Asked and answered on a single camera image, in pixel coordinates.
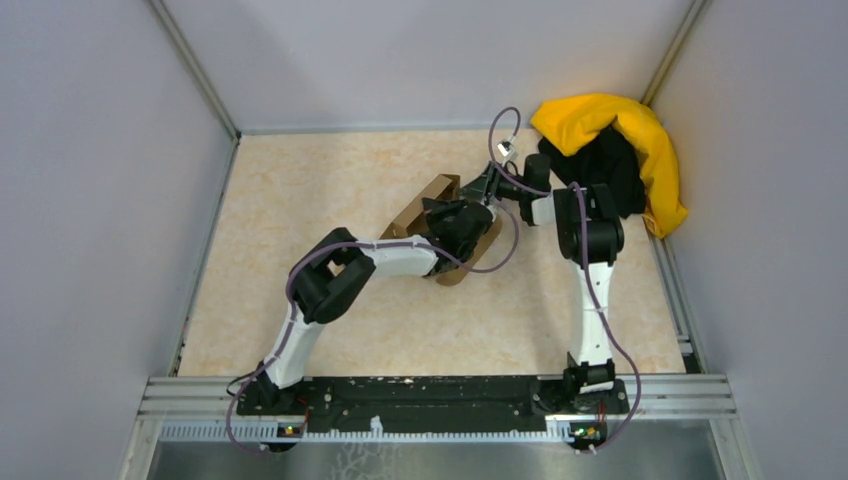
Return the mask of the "brown cardboard box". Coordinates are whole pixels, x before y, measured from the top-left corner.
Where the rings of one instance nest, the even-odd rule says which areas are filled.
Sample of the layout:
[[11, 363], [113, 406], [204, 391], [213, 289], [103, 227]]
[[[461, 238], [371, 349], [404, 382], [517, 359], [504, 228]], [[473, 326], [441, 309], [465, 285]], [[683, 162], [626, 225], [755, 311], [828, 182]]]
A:
[[382, 240], [420, 235], [459, 259], [460, 266], [441, 258], [431, 276], [436, 283], [460, 284], [501, 233], [496, 211], [463, 191], [461, 177], [438, 174], [398, 213], [383, 231]]

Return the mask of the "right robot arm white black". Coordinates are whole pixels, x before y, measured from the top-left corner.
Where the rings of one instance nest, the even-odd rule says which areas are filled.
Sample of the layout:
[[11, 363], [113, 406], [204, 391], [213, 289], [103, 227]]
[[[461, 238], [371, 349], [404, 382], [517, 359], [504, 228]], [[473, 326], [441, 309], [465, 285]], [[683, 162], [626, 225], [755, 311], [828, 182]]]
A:
[[560, 254], [571, 268], [576, 320], [567, 364], [561, 379], [543, 380], [534, 388], [533, 409], [544, 413], [627, 412], [608, 319], [611, 279], [624, 246], [621, 220], [606, 186], [571, 184], [553, 189], [550, 180], [550, 157], [531, 154], [522, 173], [492, 163], [463, 185], [459, 195], [485, 204], [512, 200], [528, 225], [554, 225]]

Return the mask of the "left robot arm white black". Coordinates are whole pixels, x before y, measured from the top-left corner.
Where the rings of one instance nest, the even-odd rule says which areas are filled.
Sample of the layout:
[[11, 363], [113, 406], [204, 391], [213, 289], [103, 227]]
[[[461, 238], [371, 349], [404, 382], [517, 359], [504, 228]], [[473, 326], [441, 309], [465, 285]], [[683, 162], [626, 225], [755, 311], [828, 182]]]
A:
[[424, 232], [366, 241], [339, 227], [291, 270], [284, 325], [235, 397], [241, 415], [285, 414], [300, 399], [300, 383], [326, 325], [346, 314], [366, 284], [378, 278], [441, 276], [471, 270], [474, 250], [495, 223], [480, 202], [423, 201]]

